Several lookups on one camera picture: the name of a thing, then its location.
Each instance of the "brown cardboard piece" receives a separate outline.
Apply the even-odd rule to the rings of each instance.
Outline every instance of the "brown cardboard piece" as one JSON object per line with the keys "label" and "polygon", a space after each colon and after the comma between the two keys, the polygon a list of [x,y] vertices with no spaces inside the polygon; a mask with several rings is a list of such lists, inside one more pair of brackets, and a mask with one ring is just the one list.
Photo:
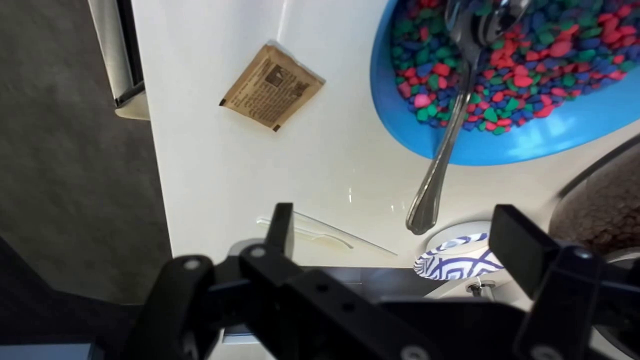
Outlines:
{"label": "brown cardboard piece", "polygon": [[268,41],[224,93],[220,105],[278,130],[322,84],[318,73]]}

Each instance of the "metal screw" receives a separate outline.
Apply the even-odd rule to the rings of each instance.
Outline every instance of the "metal screw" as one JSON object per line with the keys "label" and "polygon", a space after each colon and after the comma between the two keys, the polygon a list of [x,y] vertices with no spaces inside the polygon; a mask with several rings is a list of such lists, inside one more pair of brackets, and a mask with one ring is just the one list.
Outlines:
{"label": "metal screw", "polygon": [[587,247],[576,247],[574,253],[576,253],[579,257],[582,257],[582,260],[594,257],[594,253],[592,253],[591,249],[587,249]]}
{"label": "metal screw", "polygon": [[533,347],[533,357],[535,360],[563,360],[563,353],[553,346],[538,343]]}
{"label": "metal screw", "polygon": [[191,257],[191,260],[185,261],[185,267],[186,270],[196,270],[196,267],[200,267],[200,260]]}
{"label": "metal screw", "polygon": [[401,356],[402,360],[428,360],[428,353],[420,346],[405,346]]}
{"label": "metal screw", "polygon": [[252,256],[255,256],[255,257],[262,257],[265,253],[266,253],[266,249],[261,247],[261,246],[252,249]]}

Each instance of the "white table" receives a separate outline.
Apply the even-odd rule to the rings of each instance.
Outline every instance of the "white table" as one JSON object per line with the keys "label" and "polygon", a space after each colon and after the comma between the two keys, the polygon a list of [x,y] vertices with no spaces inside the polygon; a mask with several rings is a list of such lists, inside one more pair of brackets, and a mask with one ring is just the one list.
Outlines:
{"label": "white table", "polygon": [[[276,202],[399,256],[350,253],[353,265],[412,265],[426,235],[405,227],[428,159],[383,128],[369,62],[386,0],[136,0],[153,132],[174,253],[220,261],[236,240],[261,235]],[[280,132],[218,99],[266,39],[326,78]],[[633,123],[559,156],[492,168],[452,166],[440,224],[491,218],[510,202],[546,225],[556,191],[591,161],[638,134]],[[344,261],[296,253],[308,264]]]}

